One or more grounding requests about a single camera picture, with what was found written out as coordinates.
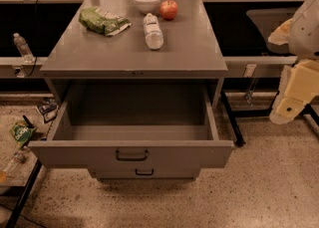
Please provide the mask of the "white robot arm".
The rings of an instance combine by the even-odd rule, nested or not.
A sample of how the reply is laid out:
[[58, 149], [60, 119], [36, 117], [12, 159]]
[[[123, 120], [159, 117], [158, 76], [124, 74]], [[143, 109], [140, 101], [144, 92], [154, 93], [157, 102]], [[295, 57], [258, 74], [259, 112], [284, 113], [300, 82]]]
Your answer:
[[287, 44], [297, 56], [281, 73], [278, 95], [269, 118], [276, 124], [293, 121], [319, 95], [319, 0], [306, 0], [293, 17], [268, 37], [271, 44]]

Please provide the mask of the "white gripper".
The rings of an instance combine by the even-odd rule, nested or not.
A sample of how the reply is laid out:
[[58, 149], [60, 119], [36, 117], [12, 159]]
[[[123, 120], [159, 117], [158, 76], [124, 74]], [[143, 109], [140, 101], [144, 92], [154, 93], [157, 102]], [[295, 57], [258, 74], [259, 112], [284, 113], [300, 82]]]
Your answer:
[[[277, 46], [289, 43], [292, 19], [278, 26], [268, 37], [268, 42]], [[293, 121], [316, 96], [319, 95], [319, 62], [301, 60], [294, 67], [284, 69], [286, 81], [283, 97], [278, 96], [269, 118], [276, 124]]]

